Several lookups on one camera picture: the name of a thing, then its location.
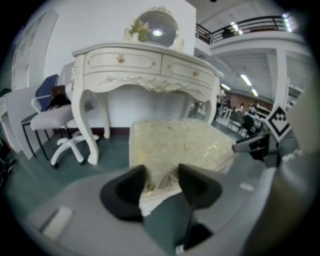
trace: white vanity table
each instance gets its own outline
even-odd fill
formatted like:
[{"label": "white vanity table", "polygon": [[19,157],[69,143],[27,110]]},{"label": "white vanity table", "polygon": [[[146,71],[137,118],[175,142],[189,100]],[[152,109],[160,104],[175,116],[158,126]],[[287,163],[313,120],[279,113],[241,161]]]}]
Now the white vanity table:
[{"label": "white vanity table", "polygon": [[[98,163],[98,148],[85,117],[84,91],[96,95],[104,125],[104,137],[110,137],[107,98],[104,93],[123,85],[137,85],[149,91],[181,91],[206,102],[205,121],[211,124],[223,74],[194,56],[149,43],[114,42],[94,45],[73,52],[74,85],[72,112],[78,128],[89,146],[88,162]],[[187,104],[185,116],[190,104]]]}]

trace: balcony railing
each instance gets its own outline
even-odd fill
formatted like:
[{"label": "balcony railing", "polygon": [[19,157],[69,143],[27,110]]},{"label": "balcony railing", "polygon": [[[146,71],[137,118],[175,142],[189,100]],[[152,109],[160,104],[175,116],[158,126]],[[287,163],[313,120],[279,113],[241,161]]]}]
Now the balcony railing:
[{"label": "balcony railing", "polygon": [[263,16],[232,23],[214,32],[196,24],[195,36],[210,45],[242,34],[261,31],[288,32],[290,29],[288,20],[282,16]]}]

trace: chair wheel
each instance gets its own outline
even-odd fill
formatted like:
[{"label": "chair wheel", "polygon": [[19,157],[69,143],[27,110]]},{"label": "chair wheel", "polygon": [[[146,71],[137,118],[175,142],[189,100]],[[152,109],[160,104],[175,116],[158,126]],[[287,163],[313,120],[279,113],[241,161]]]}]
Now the chair wheel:
[{"label": "chair wheel", "polygon": [[51,164],[51,166],[52,166],[53,169],[57,169],[59,167],[59,165],[57,163]]}]

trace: green floor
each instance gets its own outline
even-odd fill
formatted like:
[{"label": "green floor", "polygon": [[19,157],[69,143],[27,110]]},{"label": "green floor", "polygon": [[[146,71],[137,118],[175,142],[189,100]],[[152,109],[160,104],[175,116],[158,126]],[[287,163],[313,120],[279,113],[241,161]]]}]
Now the green floor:
[{"label": "green floor", "polygon": [[[190,118],[204,119],[197,112],[190,112]],[[213,126],[229,135],[232,139],[239,140],[242,137],[225,126],[213,121]],[[51,157],[56,150],[57,140],[60,136],[55,135],[50,142],[44,145],[45,151]],[[58,169],[52,169],[41,150],[36,153],[36,158],[28,160],[21,152],[17,155],[18,162],[14,173],[7,182],[4,195],[11,206],[14,214],[19,218],[26,217],[37,206],[40,206],[54,195],[59,193],[70,183],[88,176],[113,172],[129,166],[129,136],[116,135],[110,139],[103,137],[97,142],[99,149],[98,165],[93,166],[85,163],[80,166],[76,158],[68,149],[59,159]],[[86,142],[78,144],[78,148],[84,158],[89,156],[89,148]],[[259,173],[249,171],[245,175],[257,180]],[[183,226],[176,225],[182,219],[182,213],[172,207],[170,200],[155,210],[152,216],[144,220],[145,229],[153,239],[166,251],[168,255],[174,255],[174,238],[183,237],[185,230]]]}]

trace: drawer knob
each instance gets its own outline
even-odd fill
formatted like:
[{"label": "drawer knob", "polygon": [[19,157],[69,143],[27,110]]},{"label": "drawer knob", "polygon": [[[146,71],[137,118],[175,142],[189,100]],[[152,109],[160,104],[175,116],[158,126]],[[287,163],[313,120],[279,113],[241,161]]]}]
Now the drawer knob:
[{"label": "drawer knob", "polygon": [[122,63],[125,61],[125,57],[122,54],[119,54],[118,57],[116,57],[119,63]]}]

